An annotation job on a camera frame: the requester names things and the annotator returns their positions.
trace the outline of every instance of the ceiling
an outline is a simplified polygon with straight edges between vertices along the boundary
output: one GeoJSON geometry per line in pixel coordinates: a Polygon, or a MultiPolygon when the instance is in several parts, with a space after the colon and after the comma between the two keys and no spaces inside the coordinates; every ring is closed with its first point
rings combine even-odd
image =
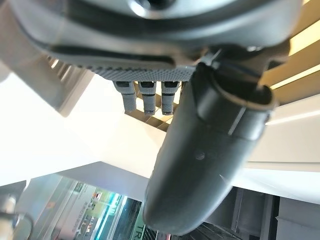
{"type": "MultiPolygon", "coordinates": [[[[304,0],[299,21],[292,32],[291,50],[287,63],[264,73],[261,84],[270,86],[280,105],[292,103],[320,94],[320,1],[304,0]]],[[[167,131],[172,116],[162,115],[161,83],[157,82],[155,95],[156,112],[144,114],[142,94],[135,83],[136,110],[126,112],[148,125],[167,131]]],[[[173,110],[179,104],[181,87],[175,94],[173,110]]]]}

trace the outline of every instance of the white wall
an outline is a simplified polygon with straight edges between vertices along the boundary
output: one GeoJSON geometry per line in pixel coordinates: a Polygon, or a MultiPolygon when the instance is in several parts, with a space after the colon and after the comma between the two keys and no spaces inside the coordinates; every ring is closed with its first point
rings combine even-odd
{"type": "Polygon", "coordinates": [[[277,220],[277,240],[320,238],[320,205],[281,197],[277,220]]]}
{"type": "Polygon", "coordinates": [[[68,118],[15,74],[0,83],[0,186],[97,161],[150,177],[164,137],[125,115],[121,94],[97,75],[68,118]]]}

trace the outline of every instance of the wooden slat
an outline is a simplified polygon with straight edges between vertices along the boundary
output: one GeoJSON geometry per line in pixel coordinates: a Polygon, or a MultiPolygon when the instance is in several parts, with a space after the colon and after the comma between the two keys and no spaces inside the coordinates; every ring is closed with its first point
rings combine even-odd
{"type": "Polygon", "coordinates": [[[272,86],[319,64],[320,40],[290,56],[287,63],[265,72],[260,83],[272,86]]]}
{"type": "Polygon", "coordinates": [[[302,7],[299,21],[293,30],[292,36],[302,32],[318,20],[320,20],[320,1],[311,0],[302,7]]]}
{"type": "Polygon", "coordinates": [[[169,126],[170,126],[170,125],[169,125],[168,123],[164,122],[163,124],[161,124],[161,125],[158,126],[157,128],[160,129],[160,130],[162,130],[162,131],[164,131],[164,132],[166,132],[166,131],[168,130],[168,127],[169,127],[169,126]]]}
{"type": "Polygon", "coordinates": [[[274,90],[274,94],[279,100],[280,105],[320,94],[320,71],[279,87],[274,90]]]}
{"type": "Polygon", "coordinates": [[[145,123],[157,128],[164,122],[152,116],[145,123]]]}
{"type": "Polygon", "coordinates": [[[132,112],[125,112],[125,114],[127,114],[135,119],[138,119],[144,123],[150,118],[150,116],[146,116],[144,112],[139,111],[139,110],[135,110],[132,112]]]}

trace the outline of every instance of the wall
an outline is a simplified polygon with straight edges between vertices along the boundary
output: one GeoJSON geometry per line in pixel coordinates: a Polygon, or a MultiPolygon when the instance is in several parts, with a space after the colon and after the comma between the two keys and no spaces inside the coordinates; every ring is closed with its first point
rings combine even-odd
{"type": "Polygon", "coordinates": [[[276,240],[318,240],[320,205],[283,198],[277,217],[276,240]]]}

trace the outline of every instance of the light panel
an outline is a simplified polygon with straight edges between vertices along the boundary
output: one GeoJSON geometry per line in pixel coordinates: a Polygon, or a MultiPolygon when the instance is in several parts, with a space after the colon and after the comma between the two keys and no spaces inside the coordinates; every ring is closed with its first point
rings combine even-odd
{"type": "Polygon", "coordinates": [[[314,116],[318,116],[318,115],[320,115],[320,110],[306,112],[306,113],[302,113],[302,114],[298,114],[298,115],[294,115],[294,116],[289,116],[289,117],[269,121],[265,125],[283,124],[283,123],[287,123],[287,122],[291,122],[291,121],[295,121],[295,120],[299,120],[299,119],[310,118],[310,117],[314,117],[314,116]]]}
{"type": "Polygon", "coordinates": [[[51,68],[52,68],[52,69],[55,68],[55,66],[57,66],[58,62],[59,62],[58,59],[54,60],[54,62],[53,62],[52,65],[51,65],[51,68]]]}
{"type": "Polygon", "coordinates": [[[289,56],[320,40],[320,20],[290,39],[289,56]]]}
{"type": "Polygon", "coordinates": [[[287,79],[285,79],[285,80],[283,80],[283,81],[280,81],[280,82],[272,85],[270,88],[271,88],[271,89],[280,88],[280,87],[282,87],[282,86],[284,86],[284,85],[287,85],[287,84],[289,84],[289,83],[292,83],[292,82],[294,82],[294,81],[296,81],[296,80],[298,80],[298,79],[304,78],[305,76],[308,76],[308,75],[310,75],[310,74],[313,74],[313,73],[315,73],[315,72],[317,72],[317,71],[320,71],[320,64],[319,64],[319,65],[316,65],[316,66],[314,66],[314,67],[311,67],[311,68],[309,68],[308,70],[305,70],[305,71],[303,71],[303,72],[300,72],[300,73],[297,74],[297,75],[294,75],[294,76],[292,76],[292,77],[289,77],[289,78],[287,78],[287,79]]]}

